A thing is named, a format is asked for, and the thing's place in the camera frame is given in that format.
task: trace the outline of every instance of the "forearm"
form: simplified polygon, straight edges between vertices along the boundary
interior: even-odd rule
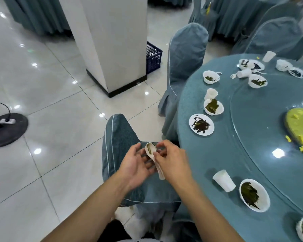
[[[195,222],[202,241],[244,242],[192,178],[174,188]]]
[[[96,242],[127,192],[126,180],[114,174],[42,242]]]

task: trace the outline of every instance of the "right hand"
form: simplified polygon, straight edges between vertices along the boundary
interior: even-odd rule
[[[192,178],[190,165],[184,149],[164,140],[156,145],[157,148],[165,147],[160,153],[154,152],[155,161],[161,166],[165,179],[172,186],[189,181]]]

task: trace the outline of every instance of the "round black base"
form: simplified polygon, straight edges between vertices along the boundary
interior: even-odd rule
[[[6,119],[9,114],[0,116],[1,119]],[[12,113],[11,119],[15,119],[16,123],[12,125],[3,124],[0,128],[0,147],[13,143],[20,138],[27,130],[28,119],[22,114]]]

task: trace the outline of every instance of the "black pants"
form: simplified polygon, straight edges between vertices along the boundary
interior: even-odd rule
[[[152,233],[146,233],[142,238],[155,238],[155,236]],[[124,239],[132,238],[119,220],[113,220],[106,226],[97,242],[117,242]]]

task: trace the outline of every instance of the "chair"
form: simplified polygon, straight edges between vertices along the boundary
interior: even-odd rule
[[[302,31],[294,18],[269,20],[251,35],[242,53],[264,54],[273,51],[280,56],[281,53],[293,48],[302,36]]]
[[[179,29],[170,41],[167,60],[167,90],[158,104],[158,113],[166,116],[181,95],[186,80],[201,67],[208,43],[206,28],[197,23]]]
[[[299,60],[303,57],[303,36],[291,50],[283,51],[279,53],[279,56],[294,60]]]
[[[242,51],[248,43],[247,39],[253,35],[263,23],[281,17],[291,17],[299,20],[301,17],[301,8],[294,2],[282,3],[271,7],[266,11],[250,35],[246,35],[244,31],[241,33],[241,37],[232,48],[231,54],[243,53]]]
[[[104,182],[119,169],[130,146],[138,142],[141,142],[141,148],[144,148],[147,143],[137,138],[124,115],[115,114],[108,120],[102,144],[102,177]],[[144,204],[145,210],[155,213],[159,210],[176,211],[180,203],[181,199],[170,183],[166,180],[160,180],[158,174],[155,173],[141,186],[126,195],[121,205],[128,207]]]
[[[209,41],[212,40],[216,22],[219,15],[214,10],[210,9],[207,13],[207,9],[213,0],[206,0],[205,5],[201,9],[201,0],[194,0],[194,8],[191,14],[189,23],[201,24],[209,33]]]

